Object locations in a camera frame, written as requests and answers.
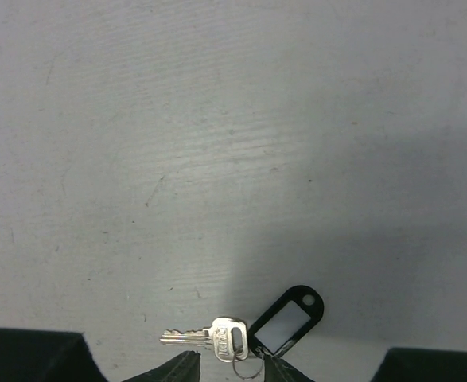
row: metal ring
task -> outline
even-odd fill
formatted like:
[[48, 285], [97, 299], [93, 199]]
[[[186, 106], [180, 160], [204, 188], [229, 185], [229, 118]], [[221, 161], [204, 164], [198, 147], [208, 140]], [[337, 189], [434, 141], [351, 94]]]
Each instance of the metal ring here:
[[253, 374], [252, 376], [241, 376], [239, 374], [239, 372], [236, 371], [236, 366], [235, 366], [235, 363], [236, 362], [239, 362], [241, 360], [239, 360], [237, 354], [241, 353], [242, 352], [242, 348], [240, 349], [237, 349], [235, 351], [235, 354], [233, 354], [233, 362], [232, 362], [232, 366], [233, 366], [233, 372], [235, 372], [236, 376], [239, 377], [241, 380], [253, 380], [254, 378], [258, 377], [262, 371], [263, 371], [263, 367], [265, 366], [265, 361], [262, 360], [262, 367], [259, 368], [259, 371], [256, 373], [256, 374]]

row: white table surface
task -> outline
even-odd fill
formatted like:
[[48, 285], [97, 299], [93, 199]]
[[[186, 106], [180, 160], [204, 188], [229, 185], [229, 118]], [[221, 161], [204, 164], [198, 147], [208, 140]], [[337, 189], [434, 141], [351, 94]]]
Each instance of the white table surface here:
[[467, 0], [0, 1], [0, 326], [119, 381], [299, 283], [315, 380], [467, 349]]

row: silver key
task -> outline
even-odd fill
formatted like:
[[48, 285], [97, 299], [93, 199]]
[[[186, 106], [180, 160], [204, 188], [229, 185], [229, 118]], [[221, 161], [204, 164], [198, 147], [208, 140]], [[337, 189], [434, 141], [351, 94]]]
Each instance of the silver key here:
[[[233, 345], [233, 329], [238, 329], [241, 333], [242, 345], [237, 346], [237, 349]], [[212, 346], [216, 357], [223, 362], [233, 362], [234, 358], [236, 361], [243, 361], [249, 355], [246, 324], [227, 317], [216, 318], [212, 326], [202, 330], [190, 330], [184, 333], [178, 330], [166, 330], [160, 341], [166, 345]]]

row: key head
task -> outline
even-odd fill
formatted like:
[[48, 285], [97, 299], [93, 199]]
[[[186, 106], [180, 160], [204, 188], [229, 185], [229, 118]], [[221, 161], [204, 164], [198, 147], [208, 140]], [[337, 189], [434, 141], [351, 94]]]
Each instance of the key head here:
[[[239, 331], [239, 335], [235, 336], [237, 341], [241, 341], [239, 344], [233, 341], [234, 329]], [[210, 334], [214, 343], [214, 352], [220, 361], [233, 362], [235, 357], [236, 360], [243, 361], [249, 355], [247, 326], [242, 321], [227, 317], [216, 318], [212, 323]]]

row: black key tag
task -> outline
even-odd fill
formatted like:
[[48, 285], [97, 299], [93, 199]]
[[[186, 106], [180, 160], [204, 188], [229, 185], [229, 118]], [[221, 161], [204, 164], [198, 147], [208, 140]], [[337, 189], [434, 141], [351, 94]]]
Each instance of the black key tag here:
[[287, 290], [247, 331], [249, 349], [282, 357], [323, 318], [325, 305], [309, 286]]

